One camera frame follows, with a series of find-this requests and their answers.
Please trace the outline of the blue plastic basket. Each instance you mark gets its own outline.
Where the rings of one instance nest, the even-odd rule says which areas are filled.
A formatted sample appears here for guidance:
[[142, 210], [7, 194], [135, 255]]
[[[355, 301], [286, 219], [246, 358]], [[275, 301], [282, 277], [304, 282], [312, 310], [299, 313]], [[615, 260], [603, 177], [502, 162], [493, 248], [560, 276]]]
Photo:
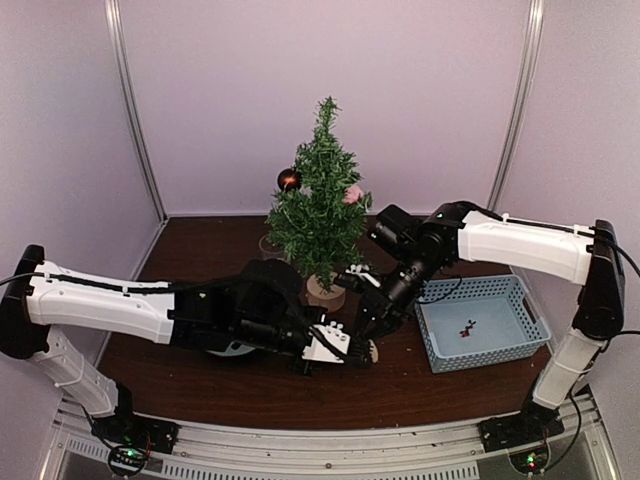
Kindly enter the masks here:
[[[469, 370], [533, 356], [550, 341], [551, 332], [528, 296], [514, 274], [427, 282], [414, 311], [431, 371]], [[469, 319], [476, 325], [461, 338]]]

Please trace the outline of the small green christmas tree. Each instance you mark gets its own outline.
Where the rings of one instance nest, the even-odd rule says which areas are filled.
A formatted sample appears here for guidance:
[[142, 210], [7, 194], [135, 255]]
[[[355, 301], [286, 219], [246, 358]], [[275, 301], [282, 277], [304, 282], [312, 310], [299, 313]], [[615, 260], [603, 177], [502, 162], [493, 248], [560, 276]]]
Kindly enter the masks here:
[[330, 312], [346, 301], [346, 290], [333, 284], [338, 269], [363, 259], [356, 242], [373, 203], [365, 191], [359, 202], [343, 203], [345, 190], [359, 186], [362, 176], [356, 155], [334, 133], [339, 111], [331, 96], [318, 103], [313, 136], [297, 146], [291, 167], [301, 174], [301, 188], [276, 192], [267, 217], [269, 239], [301, 274], [308, 304]]

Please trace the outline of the pink pompom ornament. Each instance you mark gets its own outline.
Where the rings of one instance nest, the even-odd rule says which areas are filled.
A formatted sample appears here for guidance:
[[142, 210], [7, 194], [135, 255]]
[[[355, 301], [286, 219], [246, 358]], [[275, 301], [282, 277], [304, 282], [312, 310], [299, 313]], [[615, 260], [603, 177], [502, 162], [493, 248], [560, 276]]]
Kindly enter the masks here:
[[358, 185], [352, 185], [345, 190], [343, 203], [352, 205], [359, 202], [365, 195], [364, 191]]

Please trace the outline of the dark red bauble ornament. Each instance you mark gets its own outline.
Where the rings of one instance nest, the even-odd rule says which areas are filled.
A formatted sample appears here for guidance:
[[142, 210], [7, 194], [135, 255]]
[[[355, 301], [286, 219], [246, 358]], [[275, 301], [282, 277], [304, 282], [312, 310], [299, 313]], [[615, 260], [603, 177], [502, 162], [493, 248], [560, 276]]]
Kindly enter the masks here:
[[278, 174], [277, 186], [283, 192], [299, 190], [301, 179], [301, 174], [296, 169], [286, 168]]

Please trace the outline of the beige burlap bow ornament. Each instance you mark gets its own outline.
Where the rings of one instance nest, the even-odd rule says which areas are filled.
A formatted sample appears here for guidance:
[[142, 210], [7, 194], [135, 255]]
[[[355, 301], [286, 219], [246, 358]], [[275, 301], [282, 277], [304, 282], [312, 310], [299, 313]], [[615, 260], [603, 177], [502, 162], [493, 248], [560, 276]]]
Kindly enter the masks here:
[[371, 358], [371, 362], [373, 364], [377, 363], [379, 360], [379, 353], [378, 353], [377, 346], [375, 345], [373, 340], [368, 341], [368, 348], [369, 348], [369, 356]]

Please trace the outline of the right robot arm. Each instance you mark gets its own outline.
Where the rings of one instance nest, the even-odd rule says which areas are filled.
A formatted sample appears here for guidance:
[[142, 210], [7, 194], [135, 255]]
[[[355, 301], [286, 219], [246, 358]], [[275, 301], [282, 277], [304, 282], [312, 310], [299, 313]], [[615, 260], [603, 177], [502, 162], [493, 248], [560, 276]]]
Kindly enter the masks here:
[[513, 419], [519, 440], [535, 440], [600, 350], [621, 334], [625, 273], [613, 225], [549, 224], [499, 215], [472, 202], [445, 203], [421, 219], [391, 204], [380, 211], [367, 236], [396, 260], [380, 281], [357, 276], [361, 297], [356, 332], [367, 339], [389, 335], [440, 269], [463, 261], [492, 263], [578, 288], [577, 308], [547, 365], [531, 388], [524, 411]]

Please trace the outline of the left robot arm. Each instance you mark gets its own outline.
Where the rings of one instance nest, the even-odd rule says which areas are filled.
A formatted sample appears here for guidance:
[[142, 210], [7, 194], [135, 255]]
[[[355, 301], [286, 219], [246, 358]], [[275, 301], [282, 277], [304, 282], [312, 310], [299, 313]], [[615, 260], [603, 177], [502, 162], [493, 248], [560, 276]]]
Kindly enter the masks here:
[[372, 341], [301, 303], [301, 277], [281, 260], [251, 260], [238, 274], [201, 283], [133, 282], [63, 268], [31, 244], [2, 284], [2, 353], [39, 365], [123, 444], [144, 433], [130, 393], [90, 365], [63, 326], [225, 355], [238, 344], [311, 362], [367, 367], [378, 359]]

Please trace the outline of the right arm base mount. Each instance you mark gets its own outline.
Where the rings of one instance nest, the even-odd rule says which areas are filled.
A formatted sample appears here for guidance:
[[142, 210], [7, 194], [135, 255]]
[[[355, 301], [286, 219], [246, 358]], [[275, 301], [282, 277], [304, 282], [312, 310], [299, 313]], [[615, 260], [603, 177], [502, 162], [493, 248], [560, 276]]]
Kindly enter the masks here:
[[518, 412], [483, 420], [477, 428], [485, 453], [505, 450], [511, 467], [527, 477], [550, 470], [554, 462], [549, 441], [565, 432], [558, 407], [531, 399]]

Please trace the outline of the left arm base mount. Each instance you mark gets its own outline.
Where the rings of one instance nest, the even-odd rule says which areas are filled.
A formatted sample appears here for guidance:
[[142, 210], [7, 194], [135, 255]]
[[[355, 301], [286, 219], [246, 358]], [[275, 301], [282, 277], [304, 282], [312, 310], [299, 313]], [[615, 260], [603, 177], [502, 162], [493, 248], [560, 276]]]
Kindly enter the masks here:
[[118, 397], [114, 413], [95, 417], [85, 413], [91, 433], [106, 446], [107, 466], [121, 478], [130, 479], [146, 467], [152, 453], [171, 454], [179, 425], [135, 414], [131, 391], [116, 384]]

